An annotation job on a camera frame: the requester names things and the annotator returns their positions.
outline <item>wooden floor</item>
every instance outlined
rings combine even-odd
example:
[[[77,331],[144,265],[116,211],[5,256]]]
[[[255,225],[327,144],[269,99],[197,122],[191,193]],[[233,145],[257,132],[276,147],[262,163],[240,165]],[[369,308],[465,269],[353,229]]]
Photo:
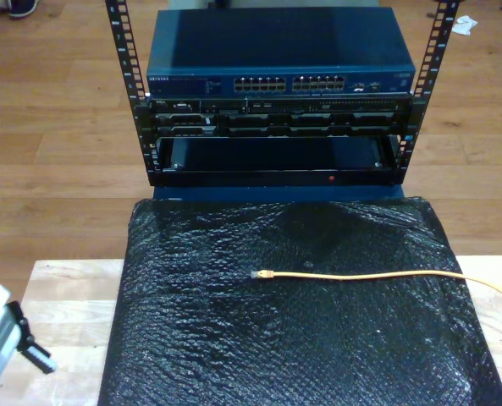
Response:
[[[143,65],[156,10],[129,0]],[[419,65],[431,0],[393,5]],[[439,214],[457,255],[502,255],[502,11],[453,35],[405,181]],[[122,258],[133,205],[152,196],[102,0],[42,0],[0,21],[0,283],[16,297],[35,260]]]

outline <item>shoe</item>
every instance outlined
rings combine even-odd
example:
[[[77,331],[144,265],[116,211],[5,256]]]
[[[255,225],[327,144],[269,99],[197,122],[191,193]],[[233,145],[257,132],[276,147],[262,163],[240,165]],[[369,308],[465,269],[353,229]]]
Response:
[[[0,0],[0,9],[1,10],[8,10],[10,8],[10,5],[8,4],[8,0]]]
[[[13,19],[23,19],[34,13],[39,0],[7,0],[8,15]]]

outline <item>black bubble wrap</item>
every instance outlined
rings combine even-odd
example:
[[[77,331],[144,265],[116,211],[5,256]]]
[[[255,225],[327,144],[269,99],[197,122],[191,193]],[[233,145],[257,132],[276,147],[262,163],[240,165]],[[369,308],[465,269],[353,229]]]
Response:
[[[422,199],[144,200],[101,405],[502,405],[466,284],[251,279],[251,271],[460,272]]]

